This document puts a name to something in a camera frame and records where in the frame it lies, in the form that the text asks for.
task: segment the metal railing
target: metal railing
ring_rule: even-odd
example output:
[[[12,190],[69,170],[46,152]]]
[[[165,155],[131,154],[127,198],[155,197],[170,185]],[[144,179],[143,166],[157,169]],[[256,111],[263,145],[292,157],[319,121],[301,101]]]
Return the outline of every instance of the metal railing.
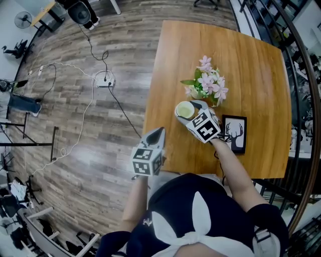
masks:
[[[295,155],[294,157],[289,157],[283,179],[256,179],[254,181],[262,186],[261,195],[264,195],[265,192],[270,192],[268,195],[269,203],[278,201],[281,213],[289,203],[297,205],[290,224],[288,225],[289,235],[292,235],[303,215],[307,203],[310,201],[310,195],[313,190],[320,160],[321,104],[318,87],[306,47],[291,19],[278,2],[276,0],[257,0],[250,2],[244,0],[241,4],[240,12],[244,11],[245,6],[249,9],[254,19],[261,39],[282,51],[286,65],[291,91],[292,124],[295,120],[295,124],[293,125],[295,125],[297,130]],[[305,115],[305,113],[301,113],[300,87],[302,85],[302,79],[297,76],[297,70],[290,48],[297,49],[296,55],[302,59],[301,65],[305,68],[310,91],[309,101],[313,116],[312,148],[310,158],[304,160],[299,156],[301,125],[303,123],[302,117]]]

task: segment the wooden table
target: wooden table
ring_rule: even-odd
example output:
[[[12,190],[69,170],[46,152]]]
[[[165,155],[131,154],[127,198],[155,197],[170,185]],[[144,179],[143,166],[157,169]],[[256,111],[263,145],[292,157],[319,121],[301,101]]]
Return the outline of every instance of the wooden table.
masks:
[[[55,6],[56,2],[52,1],[50,2],[42,12],[38,13],[38,15],[32,20],[31,26],[36,25],[37,22],[40,22],[47,30],[50,32],[53,32],[53,29],[50,28],[45,22],[43,22],[41,19],[48,13],[53,17],[59,24],[62,24],[64,20],[58,17],[58,15],[55,14],[53,10],[51,10]]]
[[[193,79],[203,55],[212,57],[229,88],[215,108],[246,116],[246,150],[239,160],[251,178],[282,178],[291,135],[291,102],[279,49],[241,33],[210,25],[164,21],[158,43],[143,132],[166,128],[163,170],[221,173],[214,147],[203,144],[176,119],[176,105],[187,99],[183,79]]]

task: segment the person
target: person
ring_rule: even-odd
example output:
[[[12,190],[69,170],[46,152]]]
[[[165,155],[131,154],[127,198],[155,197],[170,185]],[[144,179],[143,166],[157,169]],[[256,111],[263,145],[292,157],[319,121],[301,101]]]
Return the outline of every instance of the person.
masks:
[[[283,256],[288,230],[279,209],[258,193],[225,142],[211,143],[233,198],[215,175],[167,173],[175,178],[162,185],[160,172],[150,177],[147,208],[148,177],[140,176],[119,231],[102,237],[96,257]]]
[[[41,99],[26,97],[10,92],[11,86],[13,87],[22,87],[25,85],[27,80],[24,81],[14,81],[6,82],[6,86],[1,87],[0,85],[0,107],[4,109],[5,106],[12,107],[14,109],[28,111],[37,117],[42,109],[40,104]]]
[[[83,24],[83,26],[86,29],[93,30],[99,24],[100,17],[96,15],[95,11],[92,9],[88,0],[56,0],[56,2],[62,5],[63,8],[66,10],[79,1],[83,2],[90,12],[90,21]]]

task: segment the deer drawing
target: deer drawing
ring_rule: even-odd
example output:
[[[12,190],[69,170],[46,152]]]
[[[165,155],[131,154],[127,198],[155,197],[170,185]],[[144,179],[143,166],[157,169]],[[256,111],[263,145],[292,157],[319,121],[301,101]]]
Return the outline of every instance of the deer drawing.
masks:
[[[239,124],[239,126],[240,126],[240,134],[238,135],[237,132],[235,132],[235,136],[232,136],[232,133],[229,133],[230,124],[231,123],[226,124],[225,134],[228,135],[230,137],[230,139],[231,139],[231,149],[232,149],[232,151],[241,151],[242,147],[238,147],[236,145],[236,139],[243,135],[243,127],[242,127],[241,124]]]

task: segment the navy shirt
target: navy shirt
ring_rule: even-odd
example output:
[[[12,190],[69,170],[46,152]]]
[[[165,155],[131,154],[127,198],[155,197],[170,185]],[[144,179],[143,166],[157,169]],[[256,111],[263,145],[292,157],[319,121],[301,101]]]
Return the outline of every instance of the navy shirt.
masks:
[[[148,210],[131,233],[118,231],[103,236],[96,256],[116,254],[126,243],[127,256],[153,256],[169,247],[156,238],[152,224],[143,224],[144,219],[152,220],[152,211],[165,218],[177,237],[195,231],[192,202],[196,192],[201,194],[210,212],[212,226],[208,236],[237,240],[253,250],[254,226],[267,228],[280,240],[281,256],[283,255],[288,244],[288,230],[277,207],[260,204],[245,212],[226,194],[221,185],[189,173],[170,180],[152,195]]]

